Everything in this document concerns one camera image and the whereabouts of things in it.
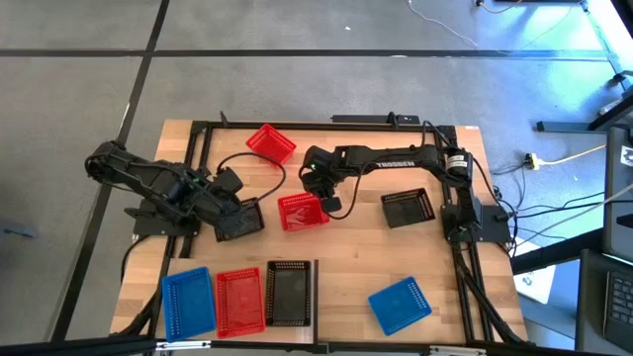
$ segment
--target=label sticker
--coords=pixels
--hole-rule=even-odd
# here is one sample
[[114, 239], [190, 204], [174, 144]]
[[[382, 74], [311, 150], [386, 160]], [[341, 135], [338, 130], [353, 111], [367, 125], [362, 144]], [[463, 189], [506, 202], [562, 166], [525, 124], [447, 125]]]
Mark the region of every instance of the label sticker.
[[633, 167], [633, 148], [622, 145], [620, 163], [626, 164], [629, 167]]
[[449, 162], [448, 163], [448, 168], [453, 168], [453, 167], [468, 167], [468, 163], [466, 163], [466, 162]]
[[449, 162], [453, 162], [456, 160], [464, 160], [464, 156], [460, 154], [460, 155], [454, 155], [452, 157], [448, 157]]

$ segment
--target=table leg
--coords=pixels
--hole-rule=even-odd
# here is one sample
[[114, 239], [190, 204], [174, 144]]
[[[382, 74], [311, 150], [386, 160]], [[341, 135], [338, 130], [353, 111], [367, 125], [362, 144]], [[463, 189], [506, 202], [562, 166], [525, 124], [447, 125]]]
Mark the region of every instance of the table leg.
[[633, 95], [625, 97], [619, 104], [591, 123], [538, 122], [536, 130], [541, 133], [595, 133], [604, 134], [618, 120], [633, 111]]

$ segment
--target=white paper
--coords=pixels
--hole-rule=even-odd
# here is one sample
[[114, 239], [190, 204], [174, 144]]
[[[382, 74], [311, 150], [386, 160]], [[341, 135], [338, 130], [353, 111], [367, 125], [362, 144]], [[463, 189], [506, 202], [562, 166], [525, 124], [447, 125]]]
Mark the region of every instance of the white paper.
[[[521, 242], [523, 242], [523, 240], [517, 237], [516, 243], [519, 244]], [[534, 243], [525, 242], [518, 246], [516, 255], [518, 256], [538, 248], [540, 248], [540, 246]], [[547, 304], [547, 301], [550, 299], [550, 291], [552, 290], [555, 272], [556, 266], [549, 266], [514, 276], [516, 292], [541, 304]]]

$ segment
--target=keyboard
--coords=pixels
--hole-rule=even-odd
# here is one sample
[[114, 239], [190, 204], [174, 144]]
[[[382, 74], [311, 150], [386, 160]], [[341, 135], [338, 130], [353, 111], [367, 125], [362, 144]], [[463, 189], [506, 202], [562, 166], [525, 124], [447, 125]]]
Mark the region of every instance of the keyboard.
[[602, 334], [617, 346], [633, 352], [632, 275], [608, 273]]

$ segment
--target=white cable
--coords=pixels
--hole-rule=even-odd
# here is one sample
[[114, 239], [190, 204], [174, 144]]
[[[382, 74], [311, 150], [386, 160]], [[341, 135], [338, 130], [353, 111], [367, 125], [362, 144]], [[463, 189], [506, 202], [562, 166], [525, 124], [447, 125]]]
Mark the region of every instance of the white cable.
[[547, 31], [545, 31], [544, 33], [542, 33], [541, 35], [537, 36], [536, 39], [530, 41], [529, 43], [527, 43], [526, 45], [524, 45], [520, 50], [524, 50], [526, 48], [528, 48], [530, 45], [534, 44], [538, 39], [542, 38], [543, 36], [549, 34], [550, 31], [554, 30], [557, 26], [561, 25], [561, 23], [563, 21], [565, 21], [565, 19], [567, 19], [568, 16], [570, 16], [570, 14], [572, 13], [572, 10], [574, 10], [574, 6], [582, 3], [585, 0], [581, 0], [579, 2], [577, 2], [576, 4], [570, 6], [570, 9], [567, 11], [567, 14], [565, 14], [565, 16], [563, 16], [563, 18], [561, 18], [561, 20], [559, 20], [559, 22], [557, 22], [556, 24], [554, 24], [554, 26], [552, 26], [551, 28], [549, 28]]
[[460, 38], [462, 41], [464, 41], [464, 42], [468, 42], [468, 43], [470, 43], [471, 45], [473, 45], [474, 47], [479, 47], [479, 45], [478, 45], [476, 42], [474, 42], [473, 40], [471, 40], [471, 39], [467, 38], [466, 36], [462, 36], [462, 35], [458, 34], [457, 32], [455, 32], [455, 30], [453, 30], [453, 29], [449, 28], [448, 26], [444, 25], [442, 22], [440, 22], [440, 21], [438, 21], [438, 20], [435, 20], [435, 19], [429, 19], [429, 18], [427, 18], [426, 16], [424, 16], [422, 13], [420, 13], [419, 11], [417, 11], [417, 10], [413, 9], [413, 5], [411, 4], [411, 0], [406, 0], [406, 1], [407, 1], [407, 5], [408, 5], [408, 7], [409, 7], [409, 8], [410, 8], [410, 9], [411, 9], [411, 10], [412, 10], [412, 11], [413, 11], [413, 12], [414, 12], [417, 16], [421, 17], [421, 18], [422, 18], [422, 19], [424, 19], [425, 21], [432, 22], [432, 23], [434, 23], [434, 24], [437, 24], [437, 25], [439, 25], [439, 26], [443, 27], [444, 29], [446, 29], [446, 31], [448, 31], [448, 32], [450, 32], [451, 34], [453, 34], [453, 35], [457, 36], [457, 37], [458, 37], [458, 38]]
[[554, 223], [554, 224], [552, 224], [552, 225], [549, 225], [549, 226], [547, 226], [547, 227], [543, 228], [542, 230], [540, 230], [540, 231], [538, 231], [537, 233], [535, 233], [534, 235], [532, 235], [532, 237], [530, 237], [530, 238], [526, 239], [525, 241], [523, 241], [523, 242], [521, 242], [521, 243], [517, 244], [517, 245], [516, 245], [516, 247], [518, 247], [518, 246], [522, 245], [523, 243], [525, 243], [525, 242], [527, 242], [527, 241], [529, 241], [529, 240], [533, 239], [534, 237], [538, 236], [539, 234], [541, 234], [541, 233], [543, 233], [543, 232], [547, 231], [548, 229], [550, 229], [550, 228], [552, 228], [552, 227], [558, 226], [558, 225], [560, 225], [561, 223], [566, 223], [566, 222], [568, 222], [568, 221], [570, 221], [570, 220], [572, 220], [572, 219], [575, 219], [575, 218], [577, 218], [577, 217], [579, 217], [579, 216], [582, 216], [582, 215], [584, 215], [584, 214], [586, 214], [586, 213], [588, 213], [588, 212], [590, 212], [590, 211], [592, 211], [592, 210], [594, 210], [594, 209], [598, 209], [598, 208], [600, 208], [600, 207], [603, 207], [605, 204], [608, 204], [609, 202], [613, 201], [615, 198], [618, 198], [618, 197], [619, 197], [619, 196], [621, 196], [622, 194], [624, 194], [624, 193], [626, 193], [626, 192], [630, 191], [631, 189], [633, 189], [633, 184], [630, 184], [630, 185], [629, 185], [629, 186], [627, 186], [626, 188], [624, 188], [624, 189], [622, 189], [621, 191], [619, 191], [619, 192], [615, 193], [614, 195], [610, 196], [608, 199], [604, 200], [602, 203], [600, 203], [600, 204], [596, 205], [595, 207], [591, 207], [591, 208], [589, 208], [589, 209], [586, 209], [586, 210], [584, 210], [584, 211], [582, 211], [582, 212], [580, 212], [580, 213], [578, 213], [578, 214], [576, 214], [576, 215], [574, 215], [574, 216], [571, 216], [571, 217], [569, 217], [569, 218], [566, 218], [566, 219], [564, 219], [564, 220], [561, 220], [561, 221], [559, 221], [559, 222], [556, 222], [556, 223]]
[[544, 161], [544, 160], [542, 160], [542, 159], [539, 159], [539, 160], [538, 160], [538, 164], [540, 164], [540, 165], [554, 165], [554, 164], [559, 164], [559, 163], [563, 163], [563, 162], [571, 161], [572, 159], [576, 159], [576, 158], [578, 158], [578, 157], [580, 157], [580, 156], [584, 156], [584, 155], [586, 155], [586, 154], [588, 154], [588, 153], [592, 153], [592, 152], [594, 152], [594, 151], [597, 151], [597, 150], [599, 150], [599, 149], [603, 149], [603, 148], [605, 148], [605, 147], [606, 147], [606, 144], [603, 144], [603, 145], [600, 145], [600, 146], [598, 146], [598, 147], [594, 147], [594, 148], [592, 148], [592, 149], [590, 149], [590, 150], [586, 150], [585, 152], [582, 152], [582, 153], [579, 153], [579, 154], [575, 154], [575, 155], [573, 155], [573, 156], [569, 156], [569, 157], [567, 157], [567, 158], [559, 159], [559, 160], [557, 160], [557, 161], [553, 161], [553, 162], [547, 162], [547, 161]]
[[517, 2], [515, 2], [514, 4], [512, 4], [512, 5], [508, 6], [508, 7], [506, 7], [505, 9], [499, 10], [499, 11], [494, 11], [494, 10], [489, 9], [488, 7], [486, 7], [486, 4], [484, 4], [484, 1], [482, 1], [482, 3], [481, 3], [481, 4], [479, 4], [479, 5], [477, 5], [477, 6], [481, 7], [482, 9], [486, 10], [487, 12], [489, 12], [489, 13], [491, 13], [491, 14], [495, 14], [495, 15], [496, 15], [496, 14], [502, 14], [502, 13], [506, 12], [506, 11], [507, 11], [507, 10], [509, 10], [509, 9], [513, 9], [513, 8], [515, 8], [515, 7], [516, 7], [516, 6], [518, 6], [521, 2], [523, 2], [523, 0], [518, 0], [518, 1], [517, 1]]
[[[475, 47], [475, 48], [479, 48], [479, 45], [478, 45], [476, 42], [474, 42], [473, 40], [471, 40], [471, 39], [467, 38], [466, 36], [463, 36], [463, 35], [458, 34], [455, 30], [453, 30], [453, 29], [449, 28], [448, 26], [444, 25], [441, 21], [439, 21], [439, 20], [435, 20], [435, 19], [430, 19], [430, 18], [427, 18], [427, 17], [426, 17], [426, 16], [424, 16], [422, 13], [420, 13], [420, 12], [419, 12], [419, 11], [417, 11], [417, 10], [415, 10], [415, 9], [413, 8], [413, 5], [411, 4], [411, 1], [412, 1], [412, 0], [405, 0], [405, 1], [407, 1], [408, 8], [409, 8], [412, 12], [414, 12], [417, 16], [421, 17], [423, 20], [428, 21], [428, 22], [432, 22], [432, 23], [434, 23], [434, 24], [437, 24], [437, 25], [439, 25], [439, 26], [443, 27], [446, 31], [448, 31], [448, 32], [450, 32], [451, 34], [453, 34], [453, 35], [457, 36], [458, 38], [460, 38], [460, 40], [462, 40], [464, 43], [470, 44], [470, 45], [472, 45], [472, 46], [473, 46], [473, 47]], [[582, 3], [583, 1], [586, 1], [586, 0], [581, 0], [581, 1], [577, 2], [575, 5], [578, 5], [578, 4]], [[568, 17], [568, 16], [570, 16], [570, 14], [572, 13], [572, 10], [574, 10], [574, 6], [575, 6], [575, 5], [570, 6], [569, 10], [567, 11], [567, 14], [565, 14], [565, 16], [563, 16], [563, 17], [561, 18], [561, 20], [559, 20], [556, 24], [554, 24], [554, 26], [552, 26], [551, 28], [549, 28], [547, 31], [545, 31], [545, 32], [544, 32], [544, 33], [542, 33], [541, 35], [537, 36], [534, 40], [530, 41], [529, 43], [527, 43], [526, 45], [524, 45], [524, 46], [523, 46], [523, 47], [521, 47], [520, 49], [512, 49], [512, 51], [515, 51], [515, 50], [524, 50], [524, 49], [528, 48], [530, 45], [534, 44], [537, 40], [539, 40], [539, 39], [540, 39], [540, 38], [542, 38], [543, 36], [545, 36], [545, 35], [549, 34], [552, 30], [554, 30], [556, 27], [558, 27], [559, 25], [561, 25], [561, 23], [562, 23], [563, 21], [565, 21], [565, 19], [567, 19], [567, 17]], [[501, 54], [507, 54], [507, 55], [512, 54], [512, 52], [510, 52], [510, 51], [506, 51], [506, 50], [500, 50], [500, 49], [494, 49], [494, 50], [495, 50], [496, 52], [498, 52], [498, 53], [501, 53]]]

